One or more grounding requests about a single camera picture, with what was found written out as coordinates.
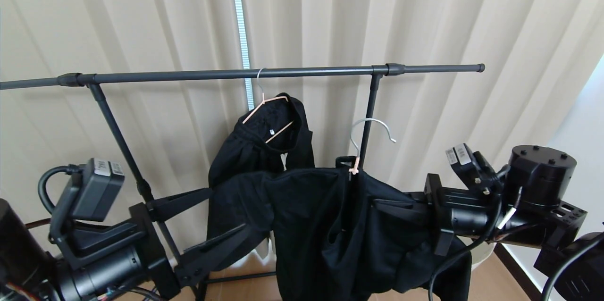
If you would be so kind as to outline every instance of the black clothing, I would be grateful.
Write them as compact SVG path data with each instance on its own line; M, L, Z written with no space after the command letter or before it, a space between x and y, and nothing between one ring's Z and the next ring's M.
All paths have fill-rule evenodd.
M274 230L285 301L366 301L372 293L427 286L445 259L432 254L429 230L376 210L376 198L412 202L365 172L349 181L346 167L241 174L216 189L215 205L232 215L216 230L243 223L259 234ZM262 238L250 238L246 250ZM455 239L451 251L462 247ZM466 301L470 269L468 254L438 276L436 295Z
M241 116L233 132L222 144L209 172L209 185L215 192L221 189L220 183L237 174L263 170L282 172L285 168L289 170L315 167L311 145L312 132L308 129L304 105L286 93L277 96L285 96L287 100L266 102L245 124L243 121L250 112ZM266 143L289 122L293 124ZM286 154L285 162L281 157L283 154ZM208 239L223 234L222 228L217 228L219 222L228 221L229 224L233 224L231 221L233 215L229 210L225 210L222 204L216 204L215 199L214 196L210 198ZM266 237L268 231L258 232L246 243ZM252 247L246 246L246 243L231 253L217 270L227 268L243 258L260 242Z

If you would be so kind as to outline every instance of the hanger hook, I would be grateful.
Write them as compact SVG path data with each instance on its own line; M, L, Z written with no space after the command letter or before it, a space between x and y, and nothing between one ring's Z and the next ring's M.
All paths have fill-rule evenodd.
M262 85L260 84L260 73L264 70L265 68L263 67L262 69L258 70L258 75L256 75L256 84L258 84L258 86L260 87L260 91L262 92L262 99L264 100L264 88L262 87Z
M371 122L378 122L381 125L384 126L384 128L386 129L386 132L388 133L388 138L390 138L390 140L393 143L396 143L396 140L394 138L392 138L392 136L390 135L390 128L388 127L388 125L386 125L386 123L380 121L379 119L375 119L375 118L363 118L361 120L358 120L356 122L354 122L354 124L352 125L352 127L350 128L350 141L352 141L352 144L354 145L354 147L356 148L356 157L361 157L361 150L359 149L359 145L356 144L356 142L354 141L354 139L352 138L352 132L354 131L354 127L356 127L358 124L362 123L362 122L367 122L367 121L371 121Z

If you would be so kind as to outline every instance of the garment rack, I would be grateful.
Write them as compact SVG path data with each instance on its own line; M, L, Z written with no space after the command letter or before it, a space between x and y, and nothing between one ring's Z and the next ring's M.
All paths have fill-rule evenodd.
M330 75L370 75L371 84L369 85L369 101L367 102L366 118L373 117L373 109L375 108L376 97L378 96L379 82L382 77L402 75L404 73L446 73L446 72L483 72L484 64L476 65L420 65L407 66L402 64L385 64L372 65L366 67L290 67L277 69L263 69L263 78L277 77L323 77ZM258 69L229 69L229 70L207 70L207 71L164 71L164 72L146 72L146 73L112 73L112 74L82 74L68 73L59 75L54 78L43 79L26 79L14 80L9 82L0 82L0 90L9 90L17 88L36 88L43 86L71 86L83 87L87 86L92 93L93 98L99 104L99 108L113 134L115 141L119 146L119 150L124 155L130 170L136 181L138 193L142 196L146 203L153 202L153 194L149 183L143 178L136 161L128 148L126 140L121 133L117 122L109 108L107 99L101 89L101 84L109 83L134 83L134 82L172 82L180 80L207 80L207 79L247 79L255 78ZM365 122L363 136L361 141L361 158L359 168L362 168L365 153L367 152L367 143L369 142L369 132L371 122ZM162 235L166 239L166 243L170 251L174 255L178 264L181 264L181 254L174 242L170 230L164 222L158 222L158 226ZM231 276L221 279L206 279L198 285L198 288L192 288L197 301L205 299L207 285L219 282L229 282L235 280L254 279L257 277L265 277L275 275L275 272L250 274L243 276Z

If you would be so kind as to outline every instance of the baseboard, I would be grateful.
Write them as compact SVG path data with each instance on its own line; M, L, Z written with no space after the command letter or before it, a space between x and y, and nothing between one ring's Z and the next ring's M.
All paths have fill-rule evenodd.
M531 301L539 301L541 298L541 291L537 289L537 287L535 286L535 284L533 284L533 281L531 281L527 273L525 273L524 270L520 268L520 265L518 265L516 260L512 258L510 253L507 251L507 249L505 249L503 245L501 245L501 243L497 243L497 245L495 246L495 254L499 258L501 263L503 263L505 268L509 270L514 279L518 282L520 288L522 288L526 295L528 295L528 298L531 299Z

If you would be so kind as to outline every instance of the wooden floor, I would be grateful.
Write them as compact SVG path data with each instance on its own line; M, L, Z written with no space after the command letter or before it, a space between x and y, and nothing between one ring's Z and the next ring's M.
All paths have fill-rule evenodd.
M251 262L240 268L229 268L224 271L213 273L212 277L235 276L242 274L258 273L254 270ZM269 265L263 266L264 271L274 269ZM410 290L405 294L390 291L384 294L374 294L370 301L427 301L427 292L423 289ZM125 295L122 301L140 301L141 297L136 294ZM274 276L258 279L224 282L221 284L210 284L206 294L206 301L278 301L281 297ZM192 301L193 294L187 288L173 300ZM496 255L491 255L483 264L472 272L470 284L470 301L530 301L509 271L501 263Z

